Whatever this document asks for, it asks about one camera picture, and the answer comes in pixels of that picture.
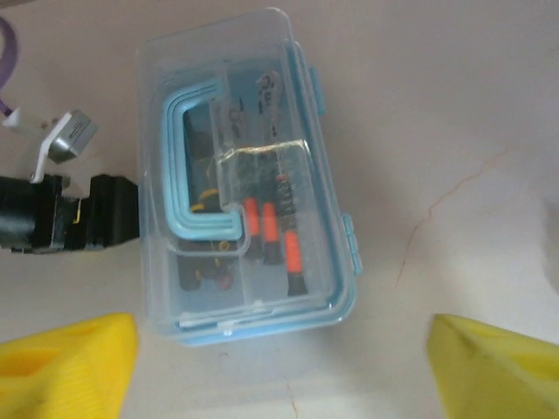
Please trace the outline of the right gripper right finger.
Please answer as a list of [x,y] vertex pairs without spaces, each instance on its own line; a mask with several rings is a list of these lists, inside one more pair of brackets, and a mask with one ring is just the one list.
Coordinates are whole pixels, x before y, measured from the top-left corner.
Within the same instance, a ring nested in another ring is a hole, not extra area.
[[558,346],[450,314],[426,342],[447,418],[557,418]]

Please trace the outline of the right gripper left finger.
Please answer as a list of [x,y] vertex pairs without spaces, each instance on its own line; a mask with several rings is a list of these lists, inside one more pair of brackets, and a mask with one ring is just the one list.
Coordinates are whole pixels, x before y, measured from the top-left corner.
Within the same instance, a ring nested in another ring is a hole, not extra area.
[[1,345],[3,418],[117,418],[139,351],[130,313],[109,313]]

